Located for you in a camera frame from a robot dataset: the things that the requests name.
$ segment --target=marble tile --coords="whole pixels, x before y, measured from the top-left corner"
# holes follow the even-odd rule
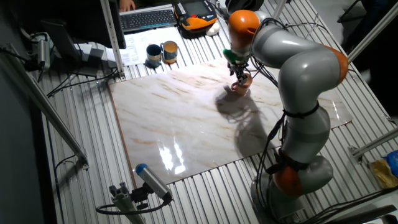
[[[110,85],[132,167],[146,163],[170,183],[261,152],[282,115],[278,89],[257,75],[239,96],[234,81],[222,58]],[[319,102],[332,127],[352,120],[334,90]]]

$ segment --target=gray floor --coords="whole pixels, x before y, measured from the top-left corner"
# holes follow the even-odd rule
[[[342,24],[337,23],[337,20],[347,8],[349,8],[355,0],[310,0],[319,16],[325,21],[336,40],[342,44],[343,40],[353,31],[358,25],[360,19]],[[347,14],[346,19],[365,15],[366,11],[361,2],[357,3],[354,8]]]

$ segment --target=aluminum profile table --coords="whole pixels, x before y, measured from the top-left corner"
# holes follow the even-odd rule
[[[261,9],[272,15],[276,5],[275,0],[265,1]],[[294,0],[286,4],[280,15],[280,20],[288,24],[314,22],[316,18],[317,12],[308,0]],[[143,65],[124,67],[125,78],[115,78],[109,83],[221,58],[222,50],[229,48],[229,37],[226,23],[222,20],[218,22],[221,30],[216,36],[183,39],[184,45],[179,46],[177,63],[162,64],[155,70]],[[326,26],[321,19],[316,22]],[[316,27],[298,26],[290,31],[341,50],[333,37]],[[102,45],[94,44],[94,47],[104,49]],[[358,72],[352,64],[349,68]],[[106,73],[107,71],[98,72],[98,76],[103,77]],[[67,76],[62,74],[44,75],[40,86],[48,93],[65,78]],[[72,75],[69,79],[74,84],[92,78]],[[393,130],[395,125],[386,119],[386,112],[380,102],[357,73],[349,72],[346,80],[337,88],[337,92],[354,120],[331,131],[330,138],[320,154],[331,162],[334,178],[327,186],[304,196],[307,199],[305,210],[298,213],[301,220],[306,220],[336,203],[347,202],[379,190],[366,162],[358,164],[347,148],[361,147]],[[62,208],[65,223],[129,223],[124,216],[106,216],[95,212],[95,207],[111,203],[108,191],[110,185],[118,185],[125,181],[127,186],[132,188],[130,167],[127,164],[106,83],[91,82],[73,86],[57,93],[50,101],[79,144],[86,149],[90,164],[88,170],[76,169],[76,159],[73,158],[70,159],[71,162],[60,165],[57,170],[60,201],[56,195],[54,173],[51,171],[58,222],[62,223]],[[52,126],[49,126],[50,131],[47,132],[45,117],[44,127],[49,164],[50,167],[54,167],[73,153]],[[397,140],[393,139],[378,146],[365,153],[364,160],[374,161],[380,158],[397,149],[397,143]],[[273,156],[269,155],[266,166],[271,165],[273,159]],[[249,192],[258,163],[259,155],[251,156],[169,184],[175,201],[162,210],[145,214],[147,223],[258,223]],[[150,196],[147,203],[150,207],[160,204],[155,195]]]

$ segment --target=robotic arm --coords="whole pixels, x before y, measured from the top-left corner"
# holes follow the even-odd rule
[[[224,55],[240,85],[247,77],[244,69],[250,56],[280,69],[278,89],[287,116],[285,141],[279,164],[269,169],[271,182],[256,189],[253,197],[263,191],[268,197],[260,203],[268,204],[273,216],[281,219],[300,210],[297,199],[301,195],[322,188],[333,177],[330,163],[317,156],[330,132],[329,115],[317,98],[344,80],[348,60],[335,49],[292,35],[271,22],[254,37],[260,22],[251,11],[234,12],[228,25],[231,50]]]

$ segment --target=computer keyboard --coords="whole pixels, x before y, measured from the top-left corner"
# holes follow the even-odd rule
[[[121,15],[124,33],[151,29],[156,27],[172,26],[177,24],[173,10],[159,10],[141,12],[137,14]]]

